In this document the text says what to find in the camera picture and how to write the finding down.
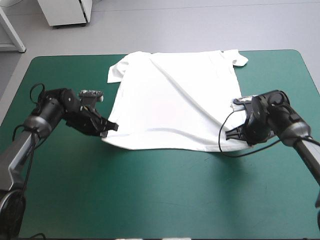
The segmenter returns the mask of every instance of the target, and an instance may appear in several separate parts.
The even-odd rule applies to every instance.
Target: wrinkled cloth
[[[110,67],[107,79],[120,82],[109,116],[119,128],[102,140],[130,150],[218,152],[221,125],[233,111],[232,100],[241,97],[234,66],[247,62],[238,50],[125,56]],[[245,119],[245,111],[230,116],[221,133],[223,151],[249,147],[225,137]]]

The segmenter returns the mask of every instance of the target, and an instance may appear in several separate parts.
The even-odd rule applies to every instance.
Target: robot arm
[[[37,143],[48,138],[62,119],[67,126],[90,136],[106,137],[109,130],[118,130],[116,123],[95,108],[96,102],[103,100],[101,91],[82,90],[78,99],[71,89],[45,90],[41,83],[31,91],[39,85],[42,91],[34,102],[36,107],[20,126],[24,131],[0,155],[0,239],[18,236],[26,206],[21,171]]]
[[[226,139],[246,141],[249,145],[264,143],[277,135],[282,143],[293,147],[320,185],[320,146],[311,136],[310,126],[291,107],[283,91],[274,90],[253,97],[233,100],[238,110],[246,111],[246,120],[230,131]],[[320,194],[315,202],[320,207]]]

